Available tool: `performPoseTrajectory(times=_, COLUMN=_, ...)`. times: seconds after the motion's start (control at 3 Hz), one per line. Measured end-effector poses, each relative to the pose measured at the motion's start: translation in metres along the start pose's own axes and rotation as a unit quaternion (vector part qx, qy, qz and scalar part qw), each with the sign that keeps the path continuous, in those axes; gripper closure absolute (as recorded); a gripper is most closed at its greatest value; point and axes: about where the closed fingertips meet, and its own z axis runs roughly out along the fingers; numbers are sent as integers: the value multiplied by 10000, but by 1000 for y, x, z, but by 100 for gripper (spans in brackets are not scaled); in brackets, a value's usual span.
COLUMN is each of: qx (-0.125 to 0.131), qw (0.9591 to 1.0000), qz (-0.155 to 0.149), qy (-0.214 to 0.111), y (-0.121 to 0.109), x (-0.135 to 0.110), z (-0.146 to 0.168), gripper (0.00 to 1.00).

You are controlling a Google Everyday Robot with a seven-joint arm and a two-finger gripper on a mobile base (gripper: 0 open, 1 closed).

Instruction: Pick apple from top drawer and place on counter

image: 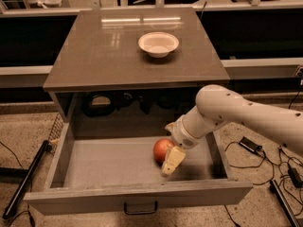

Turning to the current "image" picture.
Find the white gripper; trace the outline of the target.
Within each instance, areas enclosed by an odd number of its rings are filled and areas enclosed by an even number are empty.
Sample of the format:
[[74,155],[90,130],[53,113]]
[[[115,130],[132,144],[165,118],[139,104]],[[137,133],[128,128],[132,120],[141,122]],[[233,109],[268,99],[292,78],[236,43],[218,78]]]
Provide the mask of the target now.
[[185,159],[185,149],[194,148],[202,138],[201,117],[182,115],[175,122],[168,123],[165,130],[171,132],[171,139],[177,145],[167,150],[162,164],[161,175],[168,177]]

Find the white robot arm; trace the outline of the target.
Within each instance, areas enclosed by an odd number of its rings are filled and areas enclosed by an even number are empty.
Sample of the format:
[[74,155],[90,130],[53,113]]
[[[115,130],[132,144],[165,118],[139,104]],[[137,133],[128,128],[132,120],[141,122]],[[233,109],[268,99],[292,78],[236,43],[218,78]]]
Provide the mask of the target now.
[[303,153],[302,112],[253,102],[220,85],[206,85],[197,93],[195,106],[166,126],[174,146],[166,153],[161,174],[171,175],[188,149],[229,122],[242,124],[298,155]]

